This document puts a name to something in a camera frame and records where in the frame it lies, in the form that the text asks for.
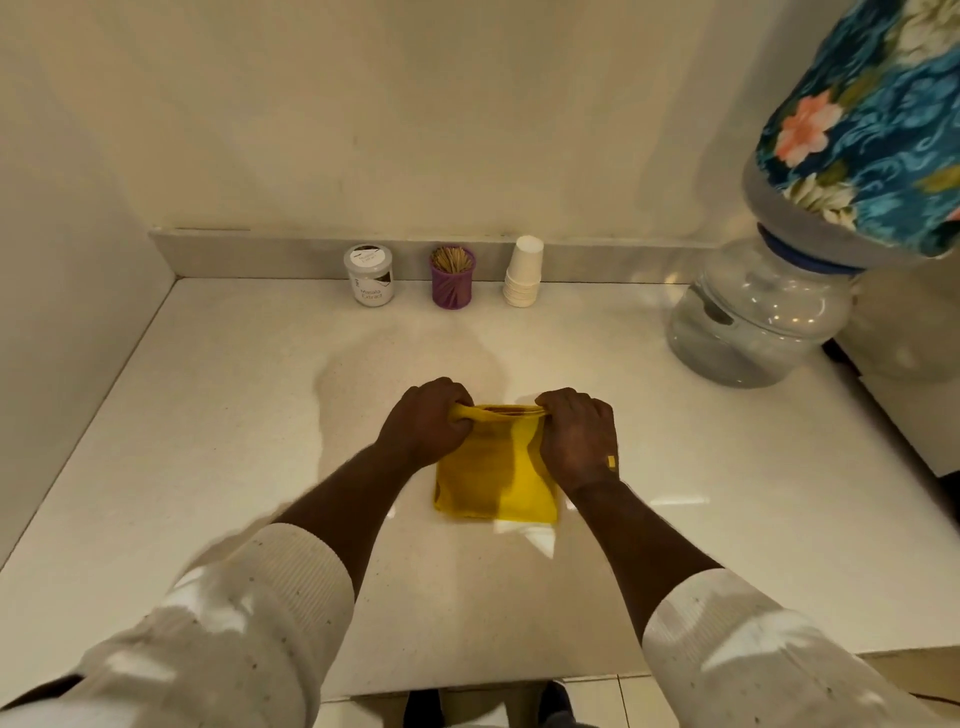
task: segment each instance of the white sweater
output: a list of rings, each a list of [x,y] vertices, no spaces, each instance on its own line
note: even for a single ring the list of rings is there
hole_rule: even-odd
[[[0,728],[309,728],[352,615],[336,554],[275,523],[90,649],[64,697],[0,714]],[[677,587],[642,647],[689,728],[946,723],[727,570]]]

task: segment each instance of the stack of paper cups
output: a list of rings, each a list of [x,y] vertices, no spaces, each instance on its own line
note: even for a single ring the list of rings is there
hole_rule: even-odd
[[[503,297],[507,303],[520,307],[533,305],[540,290],[542,265],[543,241],[533,235],[520,236],[503,281]]]

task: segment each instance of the person's left hand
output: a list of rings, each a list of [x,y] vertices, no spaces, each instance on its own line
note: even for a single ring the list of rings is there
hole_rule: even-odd
[[[464,385],[447,376],[411,387],[387,416],[376,446],[413,470],[433,465],[460,447],[473,429],[470,420],[449,420],[456,402],[473,406]]]

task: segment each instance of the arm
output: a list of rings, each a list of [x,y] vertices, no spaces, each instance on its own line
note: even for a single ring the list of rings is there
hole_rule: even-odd
[[[674,587],[695,573],[718,569],[713,559],[675,531],[620,481],[613,409],[572,389],[537,399],[550,414],[543,463],[577,507],[613,569],[641,640],[647,622]]]
[[[33,712],[37,726],[91,712],[105,726],[312,725],[391,504],[470,432],[470,422],[448,421],[455,401],[472,404],[447,378],[411,387],[373,445],[225,560],[187,573],[73,675],[14,701],[0,726],[14,711]]]
[[[670,707],[687,728],[929,725],[942,721],[803,615],[720,566],[608,467],[608,404],[572,389],[538,398],[544,464],[609,559]]]
[[[463,384],[443,377],[411,387],[396,404],[376,442],[342,465],[276,522],[309,531],[347,568],[353,591],[370,561],[373,542],[400,490],[421,468],[460,447],[470,420],[450,422],[454,402],[473,405]]]

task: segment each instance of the marble countertop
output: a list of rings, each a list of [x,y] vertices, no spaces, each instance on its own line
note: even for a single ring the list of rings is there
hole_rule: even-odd
[[[478,402],[562,386],[610,402],[631,487],[848,649],[960,643],[957,528],[825,358],[765,390],[705,381],[663,339],[677,286],[545,284],[517,309],[482,283],[457,312],[428,283],[377,309],[346,286],[177,283],[0,571],[0,701],[134,624],[444,375]],[[325,696],[644,670],[579,514],[544,548],[437,513],[432,480],[384,524]]]

